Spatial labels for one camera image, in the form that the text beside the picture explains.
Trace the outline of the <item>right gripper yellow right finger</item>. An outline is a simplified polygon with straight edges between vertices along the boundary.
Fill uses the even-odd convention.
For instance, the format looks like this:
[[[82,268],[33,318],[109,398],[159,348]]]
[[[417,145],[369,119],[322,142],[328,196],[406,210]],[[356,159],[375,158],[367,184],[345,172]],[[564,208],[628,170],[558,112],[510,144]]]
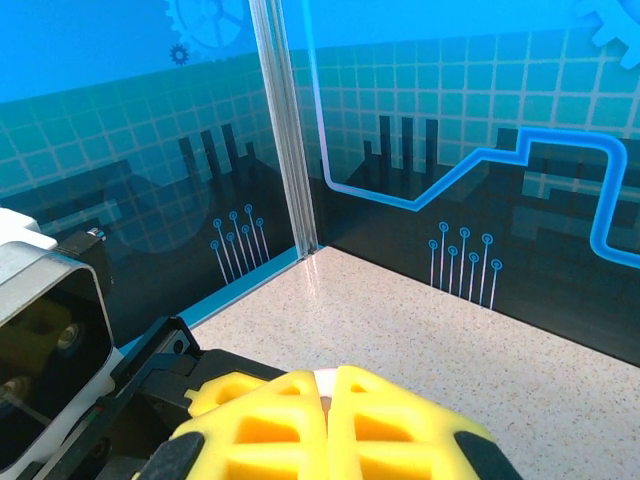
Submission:
[[[355,366],[336,370],[328,414],[331,479],[518,479],[490,432]]]

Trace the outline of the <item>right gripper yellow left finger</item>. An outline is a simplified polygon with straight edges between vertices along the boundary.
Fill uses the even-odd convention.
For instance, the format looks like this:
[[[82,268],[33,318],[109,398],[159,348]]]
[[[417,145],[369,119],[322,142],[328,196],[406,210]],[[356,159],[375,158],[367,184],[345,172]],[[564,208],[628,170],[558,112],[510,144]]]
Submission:
[[[315,377],[233,372],[185,393],[189,418],[137,479],[326,479],[325,416]]]

